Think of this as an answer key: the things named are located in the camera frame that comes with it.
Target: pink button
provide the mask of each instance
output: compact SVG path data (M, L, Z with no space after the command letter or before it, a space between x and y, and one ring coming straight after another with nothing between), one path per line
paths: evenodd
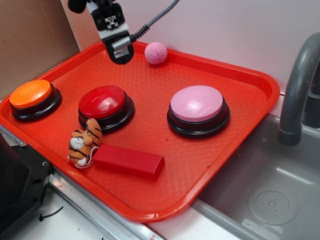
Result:
M171 100L173 114L180 120L199 123L217 116L223 108L221 93L210 86L195 85L178 91Z

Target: tray rim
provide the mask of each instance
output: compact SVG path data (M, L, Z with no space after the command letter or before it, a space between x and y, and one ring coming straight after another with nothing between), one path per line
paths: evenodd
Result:
M142 54L146 47L146 43L136 42L134 43L134 50L137 53ZM105 47L102 42L98 42L89 48L85 49L77 53L76 55L70 57L66 61L61 64L55 66L51 70L45 72L40 75L36 79L46 79L49 82L54 81L55 79L61 77L73 67L78 66L83 62L83 59L89 59L96 54L105 51ZM158 212L140 212L133 208L131 208L127 203L119 199L117 196L109 192L107 189L97 186L96 183L86 178L85 185L79 179L83 179L83 175L80 171L74 171L74 168L70 164L66 164L67 161L61 159L61 157L50 151L48 148L43 146L41 143L37 142L31 136L29 136L26 132L22 131L18 127L16 127L13 123L11 123L8 119L4 117L0 117L0 124L3 125L7 130L9 130L12 134L20 138L22 141L31 145L34 149L36 149L40 154L44 156L48 156L48 160L54 159L55 164L53 165L61 171L63 174L65 172L71 171L72 176L67 175L81 187L89 191L93 194L97 199L102 201L104 204L108 205L112 209L114 209L117 213L122 215L125 218L128 218L137 222L156 222L160 220L164 220L184 209L189 207L193 200L197 197L197 195L201 192L201 190L206 186L206 184L214 177L214 175L219 171L219 169L223 166L223 164L228 160L228 158L233 154L233 152L239 147L239 145L247 138L247 136L255 129L255 127L259 124L259 122L268 114L273 105L277 102L280 96L280 87L278 83L269 75L248 69L245 67L240 67L236 65L232 65L229 63L224 63L200 56L195 56L183 52L178 52L176 50L168 49L168 58L167 61L178 64L181 66L185 66L192 69L197 69L199 71L205 71L210 74L219 75L225 78L229 78L238 82L243 82L249 85L256 86L260 88L266 95L266 103L265 105L257 112L252 119L248 121L248 124L240 130L239 134L232 139L230 144L226 147L226 149L216 158L215 163L219 165L219 168L214 166L208 167L207 171L199 178L199 180L186 192L182 198L171 205L170 207L164 208ZM253 81L249 81L248 79L256 79L255 84ZM5 107L5 104L9 101L10 95L3 99L0 102L0 111Z

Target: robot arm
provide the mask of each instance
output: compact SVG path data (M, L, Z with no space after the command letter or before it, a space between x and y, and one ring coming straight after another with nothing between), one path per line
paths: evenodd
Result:
M115 0L68 0L72 12L82 13L86 6L91 13L100 39L105 45L111 60L116 64L126 64L134 56L132 43L140 38L157 20L167 14L179 0L144 25L137 33L129 34L121 6Z

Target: orange button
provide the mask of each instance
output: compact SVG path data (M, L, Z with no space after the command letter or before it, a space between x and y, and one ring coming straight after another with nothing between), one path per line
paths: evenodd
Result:
M51 84L47 80L33 80L18 87L9 101L17 109L29 108L45 100L51 91Z

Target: sink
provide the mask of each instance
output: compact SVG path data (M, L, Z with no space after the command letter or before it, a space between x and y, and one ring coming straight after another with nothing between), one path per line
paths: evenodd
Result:
M300 144L284 146L278 124L268 114L192 207L241 239L320 239L320 131L303 126Z

